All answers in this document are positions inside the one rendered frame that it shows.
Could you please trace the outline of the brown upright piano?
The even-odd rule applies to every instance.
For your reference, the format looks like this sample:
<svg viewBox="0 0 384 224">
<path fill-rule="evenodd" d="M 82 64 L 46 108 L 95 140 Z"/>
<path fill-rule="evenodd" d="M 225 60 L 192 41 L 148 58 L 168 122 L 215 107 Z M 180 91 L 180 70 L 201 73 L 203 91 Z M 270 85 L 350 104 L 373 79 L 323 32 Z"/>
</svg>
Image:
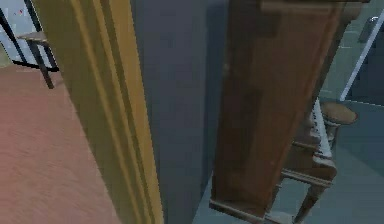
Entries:
<svg viewBox="0 0 384 224">
<path fill-rule="evenodd" d="M 229 0 L 211 208 L 304 224 L 337 174 L 318 94 L 369 0 Z"/>
</svg>

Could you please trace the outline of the yellow wooden room door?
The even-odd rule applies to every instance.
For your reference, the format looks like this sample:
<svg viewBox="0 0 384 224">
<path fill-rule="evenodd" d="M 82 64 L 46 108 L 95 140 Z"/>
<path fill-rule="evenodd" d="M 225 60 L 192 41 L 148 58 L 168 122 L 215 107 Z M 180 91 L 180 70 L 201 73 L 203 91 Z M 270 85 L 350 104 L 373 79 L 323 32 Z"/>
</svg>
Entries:
<svg viewBox="0 0 384 224">
<path fill-rule="evenodd" d="M 130 0 L 32 0 L 122 224 L 165 224 Z"/>
</svg>

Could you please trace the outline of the round brown piano stool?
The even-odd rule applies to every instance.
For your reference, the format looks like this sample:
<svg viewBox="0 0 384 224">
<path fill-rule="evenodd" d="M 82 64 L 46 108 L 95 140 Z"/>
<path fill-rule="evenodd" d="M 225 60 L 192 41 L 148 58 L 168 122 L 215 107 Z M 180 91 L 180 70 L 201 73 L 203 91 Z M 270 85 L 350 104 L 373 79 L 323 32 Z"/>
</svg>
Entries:
<svg viewBox="0 0 384 224">
<path fill-rule="evenodd" d="M 351 125 L 358 119 L 358 114 L 349 107 L 337 102 L 321 102 L 321 112 L 324 119 L 328 142 L 335 148 L 339 128 L 342 125 Z"/>
</svg>

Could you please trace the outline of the white slanted pole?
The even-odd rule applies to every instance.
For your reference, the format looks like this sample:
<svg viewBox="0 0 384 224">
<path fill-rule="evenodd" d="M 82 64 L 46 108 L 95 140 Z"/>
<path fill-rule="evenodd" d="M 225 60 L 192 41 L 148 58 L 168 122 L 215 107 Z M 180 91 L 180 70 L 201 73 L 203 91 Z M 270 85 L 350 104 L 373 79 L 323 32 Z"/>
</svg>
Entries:
<svg viewBox="0 0 384 224">
<path fill-rule="evenodd" d="M 350 88 L 352 87 L 353 85 L 353 82 L 355 80 L 355 78 L 357 77 L 364 61 L 365 61 L 365 58 L 367 57 L 369 51 L 370 51 L 370 48 L 372 47 L 375 39 L 376 39 L 376 36 L 378 35 L 378 33 L 380 32 L 381 30 L 381 26 L 382 24 L 384 23 L 384 9 L 382 10 L 381 14 L 379 17 L 372 17 L 369 19 L 369 22 L 372 22 L 374 24 L 373 28 L 371 29 L 371 32 L 368 36 L 368 39 L 366 40 L 365 44 L 364 44 L 364 48 L 363 48 L 363 51 L 362 53 L 360 54 L 360 57 L 359 59 L 357 60 L 356 62 L 356 65 L 348 79 L 348 82 L 346 83 L 341 95 L 340 95 L 340 98 L 339 100 L 340 101 L 344 101 L 347 97 L 347 94 L 350 90 Z"/>
</svg>

